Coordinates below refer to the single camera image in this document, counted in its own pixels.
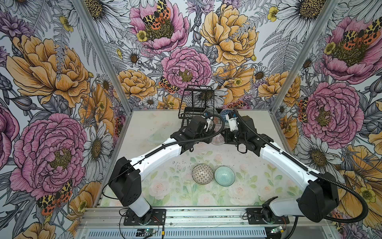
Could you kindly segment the pink patterned bowl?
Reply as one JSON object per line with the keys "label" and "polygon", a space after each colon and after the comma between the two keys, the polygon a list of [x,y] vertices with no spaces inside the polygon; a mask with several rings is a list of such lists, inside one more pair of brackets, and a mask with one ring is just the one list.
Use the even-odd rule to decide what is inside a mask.
{"label": "pink patterned bowl", "polygon": [[224,136],[220,133],[212,138],[211,144],[213,145],[223,145],[225,144]]}

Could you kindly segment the green patterned bowl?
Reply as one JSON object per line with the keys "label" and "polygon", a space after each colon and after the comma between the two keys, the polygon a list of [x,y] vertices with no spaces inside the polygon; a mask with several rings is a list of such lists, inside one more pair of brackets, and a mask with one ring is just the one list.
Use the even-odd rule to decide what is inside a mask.
{"label": "green patterned bowl", "polygon": [[214,109],[214,108],[207,108],[207,109],[205,109],[204,112],[203,112],[203,116],[204,116],[205,118],[210,117],[210,116],[212,116],[212,115],[217,115],[217,114],[218,114],[218,112],[217,112],[217,110]]}

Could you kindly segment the blue patterned bowl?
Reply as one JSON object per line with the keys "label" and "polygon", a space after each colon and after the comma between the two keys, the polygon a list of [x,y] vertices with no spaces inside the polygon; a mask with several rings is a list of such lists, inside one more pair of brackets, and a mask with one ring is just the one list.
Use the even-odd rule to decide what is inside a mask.
{"label": "blue patterned bowl", "polygon": [[228,119],[235,118],[235,117],[236,117],[236,113],[235,113],[235,111],[232,110],[232,109],[223,109],[223,110],[220,112],[220,116],[221,116],[225,121],[228,121]]}

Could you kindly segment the brown patterned bowl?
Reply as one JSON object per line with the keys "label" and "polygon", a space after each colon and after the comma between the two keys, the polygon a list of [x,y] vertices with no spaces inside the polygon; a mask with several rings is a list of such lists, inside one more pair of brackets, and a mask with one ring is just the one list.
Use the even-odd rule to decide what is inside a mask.
{"label": "brown patterned bowl", "polygon": [[206,164],[198,164],[192,170],[192,178],[200,185],[207,185],[213,180],[213,170]]}

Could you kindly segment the mint green striped bowl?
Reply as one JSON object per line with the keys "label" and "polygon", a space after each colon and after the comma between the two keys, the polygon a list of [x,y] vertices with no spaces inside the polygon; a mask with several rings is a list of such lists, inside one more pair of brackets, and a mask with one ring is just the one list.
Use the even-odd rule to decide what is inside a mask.
{"label": "mint green striped bowl", "polygon": [[227,166],[220,166],[215,170],[214,178],[220,186],[228,187],[235,182],[235,173]]}

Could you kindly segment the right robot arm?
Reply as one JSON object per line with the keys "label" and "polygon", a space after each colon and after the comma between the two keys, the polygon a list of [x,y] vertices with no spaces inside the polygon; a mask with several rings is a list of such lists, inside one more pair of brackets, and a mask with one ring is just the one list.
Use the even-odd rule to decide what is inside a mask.
{"label": "right robot arm", "polygon": [[[258,134],[252,118],[241,116],[237,109],[223,116],[229,128],[222,132],[226,144],[236,147],[245,146],[245,151],[251,151],[258,157],[267,160],[291,179],[302,191],[295,199],[279,199],[273,197],[262,205],[261,215],[265,222],[270,223],[277,217],[305,217],[319,223],[323,219],[338,223],[356,223],[364,220],[369,212],[366,200],[353,189],[341,184],[336,178],[326,172],[321,173],[294,158],[281,149],[272,138]],[[361,204],[361,212],[350,219],[330,217],[330,213],[339,204],[338,190],[343,189],[354,196]]]}

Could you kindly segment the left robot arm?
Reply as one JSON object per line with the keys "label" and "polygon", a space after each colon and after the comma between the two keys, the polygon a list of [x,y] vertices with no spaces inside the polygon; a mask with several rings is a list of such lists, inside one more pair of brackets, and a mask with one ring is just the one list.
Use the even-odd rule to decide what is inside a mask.
{"label": "left robot arm", "polygon": [[107,186],[124,207],[128,207],[142,224],[152,217],[152,206],[142,195],[142,180],[163,163],[186,151],[192,151],[200,142],[211,143],[225,129],[222,116],[195,116],[153,150],[132,158],[117,160]]}

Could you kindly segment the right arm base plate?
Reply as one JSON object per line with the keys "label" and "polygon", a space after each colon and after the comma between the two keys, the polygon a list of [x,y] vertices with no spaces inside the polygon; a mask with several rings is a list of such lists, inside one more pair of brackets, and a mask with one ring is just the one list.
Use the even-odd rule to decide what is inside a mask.
{"label": "right arm base plate", "polygon": [[289,224],[288,216],[278,217],[265,208],[247,208],[242,215],[243,220],[247,220],[250,225],[273,225]]}

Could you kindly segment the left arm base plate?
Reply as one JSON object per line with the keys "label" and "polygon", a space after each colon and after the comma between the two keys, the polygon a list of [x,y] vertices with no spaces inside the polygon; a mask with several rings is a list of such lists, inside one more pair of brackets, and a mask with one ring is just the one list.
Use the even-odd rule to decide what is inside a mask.
{"label": "left arm base plate", "polygon": [[153,208],[144,216],[138,217],[131,209],[123,216],[124,226],[163,226],[166,221],[166,209]]}

